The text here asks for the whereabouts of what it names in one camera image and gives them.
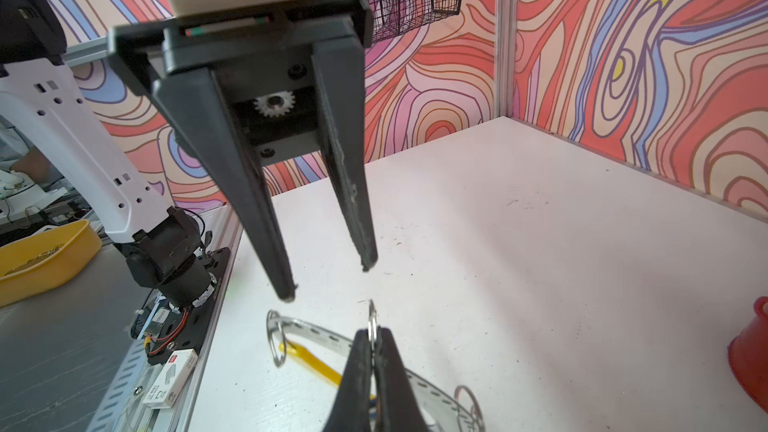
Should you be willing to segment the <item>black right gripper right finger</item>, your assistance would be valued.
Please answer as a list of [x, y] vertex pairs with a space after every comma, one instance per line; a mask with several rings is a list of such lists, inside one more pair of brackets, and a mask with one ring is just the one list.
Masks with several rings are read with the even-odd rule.
[[406, 370], [390, 329], [378, 327], [373, 342], [373, 373], [376, 386], [374, 431], [427, 432]]

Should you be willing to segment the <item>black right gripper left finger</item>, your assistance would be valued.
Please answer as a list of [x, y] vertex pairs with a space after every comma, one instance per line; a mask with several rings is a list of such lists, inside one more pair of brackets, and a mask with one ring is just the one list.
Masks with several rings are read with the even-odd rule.
[[358, 330], [352, 342], [341, 383], [324, 432], [370, 432], [372, 348], [366, 330]]

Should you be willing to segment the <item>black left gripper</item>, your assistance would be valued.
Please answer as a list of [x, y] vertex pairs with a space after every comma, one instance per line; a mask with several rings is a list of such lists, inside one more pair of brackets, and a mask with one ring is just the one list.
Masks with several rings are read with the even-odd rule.
[[378, 260], [364, 170], [372, 32], [366, 0], [292, 0], [108, 36], [111, 68], [216, 182], [285, 302], [296, 284], [261, 166], [320, 152], [362, 270]]

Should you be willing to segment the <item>silver metal keyring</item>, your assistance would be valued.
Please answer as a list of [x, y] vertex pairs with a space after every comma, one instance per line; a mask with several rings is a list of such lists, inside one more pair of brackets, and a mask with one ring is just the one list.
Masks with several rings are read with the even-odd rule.
[[[377, 312], [373, 303], [369, 304], [369, 317], [366, 330], [372, 348], [376, 338], [376, 329], [382, 327], [377, 321]], [[290, 341], [290, 335], [304, 338], [314, 344], [337, 353], [347, 361], [351, 351], [352, 339], [318, 325], [281, 315], [271, 310], [266, 316], [266, 335], [274, 365], [282, 367], [288, 358], [292, 358], [305, 368], [315, 373], [327, 383], [339, 389], [342, 374], [312, 354], [305, 346]], [[428, 431], [485, 431], [485, 419], [478, 400], [472, 390], [465, 386], [456, 387], [453, 394], [448, 394], [405, 367], [419, 409], [428, 427]], [[376, 386], [372, 366], [370, 392], [371, 431], [374, 431], [376, 419]]]

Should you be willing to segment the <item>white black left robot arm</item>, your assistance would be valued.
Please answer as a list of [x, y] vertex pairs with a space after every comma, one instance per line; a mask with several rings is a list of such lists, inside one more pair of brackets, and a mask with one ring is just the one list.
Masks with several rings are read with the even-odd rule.
[[[366, 0], [210, 7], [121, 26], [111, 68], [147, 97], [225, 194], [277, 296], [296, 285], [263, 168], [319, 151], [364, 269], [377, 261], [364, 172]], [[214, 279], [195, 221], [140, 178], [84, 104], [47, 0], [1, 0], [1, 113], [86, 199], [135, 281], [177, 308], [203, 305]]]

